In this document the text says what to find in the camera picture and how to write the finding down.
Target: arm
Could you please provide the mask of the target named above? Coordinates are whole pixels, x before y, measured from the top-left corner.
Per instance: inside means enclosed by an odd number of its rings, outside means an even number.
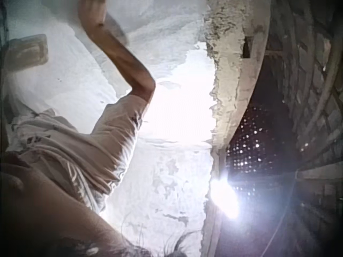
[[[104,25],[105,0],[80,0],[79,17],[88,37],[110,58],[132,87],[130,94],[147,102],[155,91],[155,81],[144,65],[125,48]]]

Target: stone wall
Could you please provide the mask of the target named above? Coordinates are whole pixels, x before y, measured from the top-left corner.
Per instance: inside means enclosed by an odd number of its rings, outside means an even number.
[[[268,48],[301,169],[342,158],[342,15],[333,1],[275,0]]]

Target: bright light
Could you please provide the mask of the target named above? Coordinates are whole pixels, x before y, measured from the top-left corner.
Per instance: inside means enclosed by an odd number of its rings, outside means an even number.
[[[239,215],[237,195],[225,180],[211,181],[211,199],[229,218]]]

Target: dark hair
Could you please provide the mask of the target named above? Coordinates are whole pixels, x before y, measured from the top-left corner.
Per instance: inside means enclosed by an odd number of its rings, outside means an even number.
[[[181,244],[193,232],[182,235],[176,242],[172,252],[165,249],[164,257],[187,257],[182,251]],[[97,247],[96,244],[80,240],[63,238],[47,244],[38,254],[39,257],[153,257],[152,253],[140,246],[128,242],[124,248]]]

